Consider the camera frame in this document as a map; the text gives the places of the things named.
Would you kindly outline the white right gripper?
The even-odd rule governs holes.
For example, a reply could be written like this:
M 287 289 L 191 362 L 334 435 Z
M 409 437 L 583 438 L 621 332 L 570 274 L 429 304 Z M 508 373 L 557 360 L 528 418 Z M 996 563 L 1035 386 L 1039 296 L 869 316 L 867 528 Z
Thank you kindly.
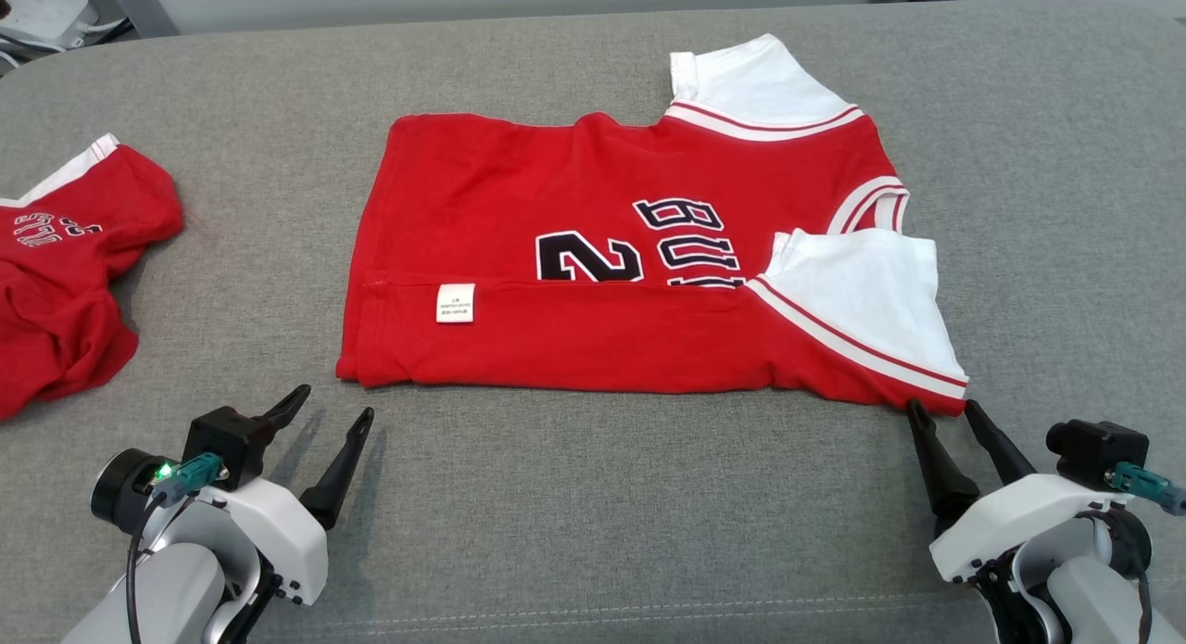
M 1038 535 L 1098 505 L 1109 511 L 1128 504 L 1126 492 L 1097 491 L 1063 476 L 1037 474 L 1005 431 L 991 421 L 977 400 L 968 398 L 967 425 L 1005 487 L 981 497 L 978 485 L 963 474 L 940 444 L 936 425 L 924 404 L 911 398 L 906 416 L 914 438 L 916 459 L 935 517 L 930 554 L 945 582 L 967 580 L 975 561 L 988 562 L 1016 549 Z

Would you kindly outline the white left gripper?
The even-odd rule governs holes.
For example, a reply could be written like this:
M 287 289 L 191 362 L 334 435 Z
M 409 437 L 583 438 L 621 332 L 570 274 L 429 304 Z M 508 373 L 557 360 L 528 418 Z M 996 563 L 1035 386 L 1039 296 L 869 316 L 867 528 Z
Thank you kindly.
M 296 419 L 312 387 L 301 384 L 283 396 L 261 420 L 272 431 L 283 431 Z M 263 563 L 281 578 L 280 589 L 315 602 L 329 578 L 326 531 L 334 530 L 351 487 L 361 453 L 372 432 L 374 408 L 366 407 L 345 433 L 342 449 L 323 478 L 299 496 L 289 489 L 256 478 L 234 491 L 208 486 L 196 496 L 198 511 L 213 524 L 205 543 L 219 557 L 227 581 L 237 589 L 234 606 L 259 601 L 256 593 L 270 585 Z

